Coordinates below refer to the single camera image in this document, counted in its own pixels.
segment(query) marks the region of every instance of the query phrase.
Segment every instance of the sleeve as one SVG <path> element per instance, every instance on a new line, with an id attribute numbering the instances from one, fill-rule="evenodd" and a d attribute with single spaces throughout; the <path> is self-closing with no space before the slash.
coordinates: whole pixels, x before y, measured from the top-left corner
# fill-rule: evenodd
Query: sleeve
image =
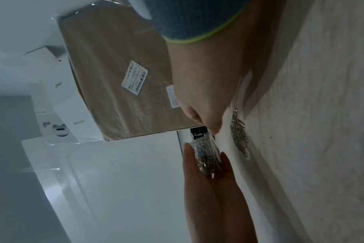
<path id="1" fill-rule="evenodd" d="M 157 31 L 168 42 L 192 43 L 230 24 L 249 0 L 144 0 Z"/>

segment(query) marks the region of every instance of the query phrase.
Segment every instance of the gray wall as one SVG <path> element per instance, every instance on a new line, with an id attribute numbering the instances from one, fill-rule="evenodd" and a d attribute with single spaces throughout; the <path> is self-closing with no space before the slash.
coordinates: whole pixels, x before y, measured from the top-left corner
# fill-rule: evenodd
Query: gray wall
<path id="1" fill-rule="evenodd" d="M 28 96 L 0 97 L 0 243 L 69 242 L 21 141 L 40 137 Z"/>

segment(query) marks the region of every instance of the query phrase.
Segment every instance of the barcode label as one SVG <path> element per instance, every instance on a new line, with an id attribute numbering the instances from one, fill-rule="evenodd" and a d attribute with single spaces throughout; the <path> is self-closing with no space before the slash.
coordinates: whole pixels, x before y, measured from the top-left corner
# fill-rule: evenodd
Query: barcode label
<path id="1" fill-rule="evenodd" d="M 125 78 L 123 79 L 122 87 L 126 88 L 133 94 L 138 95 L 147 77 L 147 73 L 147 69 L 135 61 L 131 61 L 129 68 L 126 71 Z"/>
<path id="2" fill-rule="evenodd" d="M 171 108 L 174 109 L 174 108 L 179 107 L 177 100 L 175 99 L 174 85 L 167 86 L 166 92 L 167 92 L 167 95 L 169 96 Z"/>

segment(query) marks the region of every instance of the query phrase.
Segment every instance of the clear plastic wrap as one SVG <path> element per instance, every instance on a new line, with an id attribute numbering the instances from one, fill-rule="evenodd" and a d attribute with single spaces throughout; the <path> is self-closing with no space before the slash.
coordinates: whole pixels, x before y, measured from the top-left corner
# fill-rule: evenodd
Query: clear plastic wrap
<path id="1" fill-rule="evenodd" d="M 166 89 L 172 85 L 166 43 L 132 7 L 97 2 L 59 18 L 58 26 L 81 95 L 105 140 L 198 125 L 181 108 L 172 107 Z M 133 62 L 147 73 L 129 91 L 123 82 Z"/>
<path id="2" fill-rule="evenodd" d="M 194 149 L 199 170 L 204 175 L 223 173 L 220 152 L 211 135 L 206 134 L 192 141 L 191 146 Z"/>

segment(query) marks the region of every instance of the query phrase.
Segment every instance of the silver paper clip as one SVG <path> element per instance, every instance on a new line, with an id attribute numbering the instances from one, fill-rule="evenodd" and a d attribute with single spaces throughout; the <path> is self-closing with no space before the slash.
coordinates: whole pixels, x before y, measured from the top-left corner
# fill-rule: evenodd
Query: silver paper clip
<path id="1" fill-rule="evenodd" d="M 241 151 L 244 156 L 247 158 L 247 144 L 249 143 L 249 139 L 246 136 L 244 131 L 245 124 L 238 119 L 238 110 L 236 108 L 233 109 L 233 116 L 230 124 L 230 133 L 233 137 L 233 141 L 235 146 L 237 146 L 238 150 Z"/>

